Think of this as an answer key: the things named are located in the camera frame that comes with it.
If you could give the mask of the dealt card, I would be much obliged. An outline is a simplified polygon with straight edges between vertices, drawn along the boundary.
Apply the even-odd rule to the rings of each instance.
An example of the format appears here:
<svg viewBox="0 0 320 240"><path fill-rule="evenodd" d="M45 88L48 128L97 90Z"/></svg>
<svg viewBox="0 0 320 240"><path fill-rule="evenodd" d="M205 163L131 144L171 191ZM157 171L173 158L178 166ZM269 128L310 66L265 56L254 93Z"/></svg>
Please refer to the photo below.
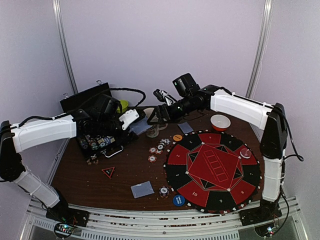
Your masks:
<svg viewBox="0 0 320 240"><path fill-rule="evenodd" d="M130 187L130 189L134 199L141 198L141 197L148 196L155 193L150 181L133 185Z"/></svg>
<svg viewBox="0 0 320 240"><path fill-rule="evenodd" d="M184 134L188 134L194 131L188 122L179 123L177 126Z"/></svg>

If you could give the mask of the blue playing card deck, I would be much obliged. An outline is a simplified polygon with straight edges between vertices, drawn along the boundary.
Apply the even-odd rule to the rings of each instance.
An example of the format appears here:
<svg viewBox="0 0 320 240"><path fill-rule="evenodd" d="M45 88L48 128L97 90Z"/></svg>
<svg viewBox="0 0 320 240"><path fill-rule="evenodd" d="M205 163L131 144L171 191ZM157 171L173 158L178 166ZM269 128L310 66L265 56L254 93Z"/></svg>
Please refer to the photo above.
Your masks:
<svg viewBox="0 0 320 240"><path fill-rule="evenodd" d="M129 129L130 132L133 132L137 136L139 136L139 135L145 133L147 130L149 130L152 127L152 125L148 124L148 118L145 117L138 122L132 123L129 127L130 127L130 129Z"/></svg>

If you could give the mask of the orange big blind button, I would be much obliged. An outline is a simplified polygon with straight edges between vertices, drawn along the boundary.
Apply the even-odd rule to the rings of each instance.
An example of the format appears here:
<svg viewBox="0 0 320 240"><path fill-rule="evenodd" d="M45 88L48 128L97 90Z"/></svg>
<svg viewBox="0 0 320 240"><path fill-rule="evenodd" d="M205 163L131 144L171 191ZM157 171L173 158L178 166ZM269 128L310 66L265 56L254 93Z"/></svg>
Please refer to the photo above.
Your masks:
<svg viewBox="0 0 320 240"><path fill-rule="evenodd" d="M183 136L180 135L180 134L175 134L175 135L172 137L172 139L173 139L175 142L181 141L182 138L183 138Z"/></svg>

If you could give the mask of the stack of poker chips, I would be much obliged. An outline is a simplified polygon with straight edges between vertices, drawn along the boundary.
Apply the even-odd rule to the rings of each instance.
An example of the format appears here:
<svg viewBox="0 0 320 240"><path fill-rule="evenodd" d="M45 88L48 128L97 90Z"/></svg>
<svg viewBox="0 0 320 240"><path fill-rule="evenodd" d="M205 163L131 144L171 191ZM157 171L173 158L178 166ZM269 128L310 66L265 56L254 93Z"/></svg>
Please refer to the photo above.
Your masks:
<svg viewBox="0 0 320 240"><path fill-rule="evenodd" d="M156 154L161 154L163 150L171 143L171 141L168 138L163 138L159 141L159 143L156 145Z"/></svg>

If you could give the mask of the red triangular chip holder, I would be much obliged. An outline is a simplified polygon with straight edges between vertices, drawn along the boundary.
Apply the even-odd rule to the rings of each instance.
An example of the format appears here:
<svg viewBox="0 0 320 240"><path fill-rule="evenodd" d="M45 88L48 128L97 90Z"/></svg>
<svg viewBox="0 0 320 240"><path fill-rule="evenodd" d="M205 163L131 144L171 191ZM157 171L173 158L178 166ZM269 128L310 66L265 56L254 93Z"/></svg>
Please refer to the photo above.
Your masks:
<svg viewBox="0 0 320 240"><path fill-rule="evenodd" d="M115 167L113 166L113 167L104 168L101 171L105 176L107 176L109 179L111 179L114 174Z"/></svg>

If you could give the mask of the clear red round button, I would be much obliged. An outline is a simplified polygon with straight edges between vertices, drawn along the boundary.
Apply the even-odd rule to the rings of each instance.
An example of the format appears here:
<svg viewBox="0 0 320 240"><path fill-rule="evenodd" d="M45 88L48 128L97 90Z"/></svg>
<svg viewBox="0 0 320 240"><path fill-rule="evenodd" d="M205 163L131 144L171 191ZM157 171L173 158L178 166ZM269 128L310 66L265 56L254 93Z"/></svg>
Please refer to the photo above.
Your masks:
<svg viewBox="0 0 320 240"><path fill-rule="evenodd" d="M248 148L243 148L240 150L240 156L244 159L250 159L252 152Z"/></svg>

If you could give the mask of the blue small blind button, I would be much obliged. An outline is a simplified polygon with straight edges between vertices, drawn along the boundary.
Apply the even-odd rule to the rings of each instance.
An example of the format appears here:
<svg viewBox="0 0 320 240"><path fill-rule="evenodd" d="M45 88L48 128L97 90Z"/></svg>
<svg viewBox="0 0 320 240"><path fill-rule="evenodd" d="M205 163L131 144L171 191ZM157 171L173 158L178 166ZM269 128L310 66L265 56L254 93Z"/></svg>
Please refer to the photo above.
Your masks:
<svg viewBox="0 0 320 240"><path fill-rule="evenodd" d="M172 203L176 207L182 207L185 204L185 202L186 202L185 198L180 194L175 195L172 199Z"/></svg>

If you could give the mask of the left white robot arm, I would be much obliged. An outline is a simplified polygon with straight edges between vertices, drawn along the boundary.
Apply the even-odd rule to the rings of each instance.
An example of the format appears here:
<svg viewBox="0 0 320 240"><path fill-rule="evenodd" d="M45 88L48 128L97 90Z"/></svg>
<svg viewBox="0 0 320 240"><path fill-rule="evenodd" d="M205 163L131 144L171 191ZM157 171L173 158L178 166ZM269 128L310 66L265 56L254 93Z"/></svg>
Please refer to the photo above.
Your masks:
<svg viewBox="0 0 320 240"><path fill-rule="evenodd" d="M122 137L140 116L135 109L117 113L121 102L111 96L107 83L79 92L61 101L64 113L52 117L33 115L21 123L8 120L0 125L0 180L13 182L43 204L61 222L72 218L72 211L57 190L42 182L22 163L24 150L81 135Z"/></svg>

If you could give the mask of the black poker chip case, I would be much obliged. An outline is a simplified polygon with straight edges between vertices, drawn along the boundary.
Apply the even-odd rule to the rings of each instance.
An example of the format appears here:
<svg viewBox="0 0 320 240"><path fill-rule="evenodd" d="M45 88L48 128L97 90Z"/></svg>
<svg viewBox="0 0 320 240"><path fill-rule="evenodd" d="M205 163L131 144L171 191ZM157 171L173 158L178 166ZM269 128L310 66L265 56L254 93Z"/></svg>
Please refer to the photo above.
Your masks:
<svg viewBox="0 0 320 240"><path fill-rule="evenodd" d="M129 88L129 87L110 87L109 84L106 82L106 83L100 83L97 86L88 88L72 96L66 97L60 101L60 105L62 107L62 110L67 114L72 114L72 116L75 117L76 121L81 120L85 116L85 114L80 112L79 111L80 109L83 109L85 112L88 112L89 109L94 105L94 102L96 101L96 99L100 94L106 94L110 97L113 97L112 92L115 92L115 91L133 92L133 93L141 94L142 98L135 105L136 107L138 107L146 98L146 94L139 89ZM100 136L101 135L92 136L92 137L95 138L97 142L97 138ZM82 149L77 141L78 137L85 138L87 141L86 135L76 134L75 141L84 159L89 163L96 162L97 158L99 158L100 156L111 158L114 155L121 153L124 150L125 145L127 145L129 142L136 140L138 138L138 136L135 133L129 132L129 135L127 137L120 137L120 138L114 137L115 142L111 143L110 145L107 145L105 147L99 147L97 150L92 150L89 144L87 149Z"/></svg>

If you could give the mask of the chip row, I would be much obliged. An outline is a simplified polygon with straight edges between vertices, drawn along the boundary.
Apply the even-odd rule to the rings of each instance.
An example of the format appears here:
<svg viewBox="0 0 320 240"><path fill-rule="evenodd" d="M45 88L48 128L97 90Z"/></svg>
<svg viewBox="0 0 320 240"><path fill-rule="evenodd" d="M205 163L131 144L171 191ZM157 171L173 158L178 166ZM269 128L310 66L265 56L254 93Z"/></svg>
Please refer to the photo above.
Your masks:
<svg viewBox="0 0 320 240"><path fill-rule="evenodd" d="M88 142L86 141L86 139L85 138L83 138L83 137L78 137L77 138L77 141L78 141L78 143L79 143L79 145L80 145L80 147L82 148L82 149L87 149L88 147L89 147L89 144L88 144Z"/></svg>
<svg viewBox="0 0 320 240"><path fill-rule="evenodd" d="M97 150L99 148L99 145L98 145L97 141L91 135L86 135L86 140L87 140L87 142L90 145L90 148L92 150L95 151L95 150Z"/></svg>

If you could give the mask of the front left chip row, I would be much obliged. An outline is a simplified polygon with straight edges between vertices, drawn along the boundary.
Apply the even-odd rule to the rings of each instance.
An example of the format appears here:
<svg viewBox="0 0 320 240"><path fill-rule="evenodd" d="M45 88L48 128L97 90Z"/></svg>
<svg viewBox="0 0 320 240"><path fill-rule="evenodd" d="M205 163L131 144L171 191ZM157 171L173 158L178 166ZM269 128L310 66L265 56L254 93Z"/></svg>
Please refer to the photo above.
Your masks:
<svg viewBox="0 0 320 240"><path fill-rule="evenodd" d="M80 147L82 148L82 149L87 149L88 147L89 147L89 144L88 144L88 142L86 141L86 139L85 138L83 138L83 137L78 137L77 138L77 141L78 141L78 143L79 143L79 145L80 145Z"/></svg>

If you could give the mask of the loose chip middle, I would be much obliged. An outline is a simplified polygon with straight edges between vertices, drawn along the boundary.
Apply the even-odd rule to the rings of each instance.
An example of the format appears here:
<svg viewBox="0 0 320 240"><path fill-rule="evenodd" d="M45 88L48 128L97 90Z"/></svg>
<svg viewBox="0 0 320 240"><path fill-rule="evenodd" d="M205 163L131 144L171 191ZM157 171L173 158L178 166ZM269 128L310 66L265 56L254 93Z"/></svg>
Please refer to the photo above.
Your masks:
<svg viewBox="0 0 320 240"><path fill-rule="evenodd" d="M151 148L149 149L149 152L150 152L151 154L155 153L156 151L157 151L157 148L155 148L155 147L151 147Z"/></svg>

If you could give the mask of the loose chip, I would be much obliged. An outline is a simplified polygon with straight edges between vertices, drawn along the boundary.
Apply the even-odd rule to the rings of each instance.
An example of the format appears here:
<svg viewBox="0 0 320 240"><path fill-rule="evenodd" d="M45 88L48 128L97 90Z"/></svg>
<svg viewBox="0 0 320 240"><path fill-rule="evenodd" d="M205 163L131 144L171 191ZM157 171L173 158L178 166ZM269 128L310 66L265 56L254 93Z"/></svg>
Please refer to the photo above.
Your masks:
<svg viewBox="0 0 320 240"><path fill-rule="evenodd" d="M151 162L151 163L154 163L157 161L157 157L155 155L150 155L148 157L148 161Z"/></svg>
<svg viewBox="0 0 320 240"><path fill-rule="evenodd" d="M151 147L151 148L149 149L149 152L150 152L151 154L155 153L156 151L157 151L157 148L155 148L155 147Z"/></svg>

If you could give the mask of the right aluminium frame post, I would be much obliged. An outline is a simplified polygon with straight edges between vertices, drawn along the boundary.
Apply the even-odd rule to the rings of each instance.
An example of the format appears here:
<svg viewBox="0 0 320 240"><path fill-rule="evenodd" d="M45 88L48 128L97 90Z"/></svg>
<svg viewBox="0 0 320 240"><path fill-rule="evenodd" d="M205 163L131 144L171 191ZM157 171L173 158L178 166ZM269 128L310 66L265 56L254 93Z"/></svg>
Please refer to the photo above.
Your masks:
<svg viewBox="0 0 320 240"><path fill-rule="evenodd" d="M255 97L255 93L257 90L261 70L262 70L262 61L267 49L271 21L272 21L272 12L273 12L273 0L265 0L264 1L264 9L262 14L260 33L255 53L255 58L252 66L252 71L246 91L246 98L253 100Z"/></svg>

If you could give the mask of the left aluminium frame post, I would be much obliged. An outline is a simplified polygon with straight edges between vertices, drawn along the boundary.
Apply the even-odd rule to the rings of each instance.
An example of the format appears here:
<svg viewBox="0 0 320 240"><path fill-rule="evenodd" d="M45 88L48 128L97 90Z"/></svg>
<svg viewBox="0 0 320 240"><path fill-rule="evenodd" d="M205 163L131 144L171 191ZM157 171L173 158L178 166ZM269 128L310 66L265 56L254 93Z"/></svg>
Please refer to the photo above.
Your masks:
<svg viewBox="0 0 320 240"><path fill-rule="evenodd" d="M64 61L67 77L72 89L72 93L77 94L78 87L76 84L76 80L75 80L75 76L74 76L74 72L71 64L71 59L68 51L66 34L65 34L64 24L63 24L63 17L61 12L61 1L52 0L52 7L53 7L53 14L54 14L54 18L57 26L57 31L58 31L59 41L62 49L63 61Z"/></svg>

